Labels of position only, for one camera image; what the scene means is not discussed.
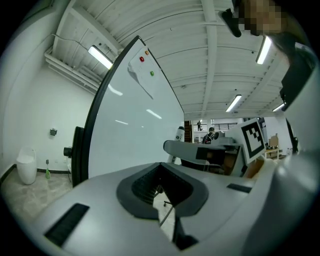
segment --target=black baseboard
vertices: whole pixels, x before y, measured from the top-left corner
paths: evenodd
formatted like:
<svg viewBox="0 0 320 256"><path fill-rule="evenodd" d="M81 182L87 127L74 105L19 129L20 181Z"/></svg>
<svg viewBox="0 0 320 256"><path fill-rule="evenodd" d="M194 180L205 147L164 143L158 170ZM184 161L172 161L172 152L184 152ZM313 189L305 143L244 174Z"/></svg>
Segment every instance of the black baseboard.
<svg viewBox="0 0 320 256"><path fill-rule="evenodd" d="M37 172L38 172L38 173L46 173L46 170L47 170L47 169L40 169L40 168L38 168L38 169L37 169ZM49 170L49 172L50 172L51 174L69 174L69 173L70 173L68 170Z"/></svg>
<svg viewBox="0 0 320 256"><path fill-rule="evenodd" d="M14 168L17 168L16 164L13 164L8 170L6 170L6 172L2 175L2 177L0 178L0 186L2 183L4 183L5 179L8 177L8 175L12 172L12 170Z"/></svg>

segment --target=tiled floor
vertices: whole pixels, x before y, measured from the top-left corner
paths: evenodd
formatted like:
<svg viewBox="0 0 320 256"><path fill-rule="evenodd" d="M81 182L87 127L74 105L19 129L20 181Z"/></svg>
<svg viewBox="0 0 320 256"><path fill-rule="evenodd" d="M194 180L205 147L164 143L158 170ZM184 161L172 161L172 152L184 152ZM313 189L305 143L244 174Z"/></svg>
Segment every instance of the tiled floor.
<svg viewBox="0 0 320 256"><path fill-rule="evenodd" d="M14 214L26 222L32 220L50 203L72 189L67 174L51 174L50 179L45 174L38 172L35 182L25 185L20 181L17 169L14 169L1 186L1 192ZM168 213L171 205L164 206L164 201L169 201L165 193L158 194L153 207L158 210L160 222ZM175 209L171 211L166 221L161 226L163 232L171 240L175 226Z"/></svg>

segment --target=desk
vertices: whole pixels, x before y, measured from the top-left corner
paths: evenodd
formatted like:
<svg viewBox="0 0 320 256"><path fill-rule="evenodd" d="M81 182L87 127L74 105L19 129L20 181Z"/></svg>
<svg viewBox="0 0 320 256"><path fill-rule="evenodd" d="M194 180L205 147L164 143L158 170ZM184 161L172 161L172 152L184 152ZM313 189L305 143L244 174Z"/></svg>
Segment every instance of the desk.
<svg viewBox="0 0 320 256"><path fill-rule="evenodd" d="M267 149L267 150L264 152L264 157L267 158L267 154L268 154L268 153L272 153L272 152L276 152L276 159L279 160L279 148L277 148L277 149Z"/></svg>

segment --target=ceiling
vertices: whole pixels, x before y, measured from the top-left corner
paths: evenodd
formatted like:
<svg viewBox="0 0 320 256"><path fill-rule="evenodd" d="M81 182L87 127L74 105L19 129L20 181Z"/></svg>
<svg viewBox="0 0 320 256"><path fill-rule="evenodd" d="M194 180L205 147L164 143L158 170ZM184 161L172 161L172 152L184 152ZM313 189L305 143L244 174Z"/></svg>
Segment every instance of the ceiling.
<svg viewBox="0 0 320 256"><path fill-rule="evenodd" d="M234 37L218 16L231 0L71 0L57 34L96 45L112 61L137 35L168 78L186 120L272 116L282 103L288 64L272 45L256 63L263 37ZM74 41L54 40L52 56L100 82L107 69ZM235 95L242 98L231 113Z"/></svg>

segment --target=paper on whiteboard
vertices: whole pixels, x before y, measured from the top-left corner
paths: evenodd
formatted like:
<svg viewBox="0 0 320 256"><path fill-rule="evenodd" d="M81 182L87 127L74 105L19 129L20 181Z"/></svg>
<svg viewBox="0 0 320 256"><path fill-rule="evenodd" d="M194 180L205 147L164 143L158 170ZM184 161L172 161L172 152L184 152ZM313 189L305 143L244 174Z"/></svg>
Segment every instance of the paper on whiteboard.
<svg viewBox="0 0 320 256"><path fill-rule="evenodd" d="M128 64L128 71L134 74L134 78L145 90L145 92L150 95L153 99L156 91L157 83L160 79L161 69L159 68L156 60L152 57L151 53L146 54L148 47L143 47L134 57L130 60Z"/></svg>

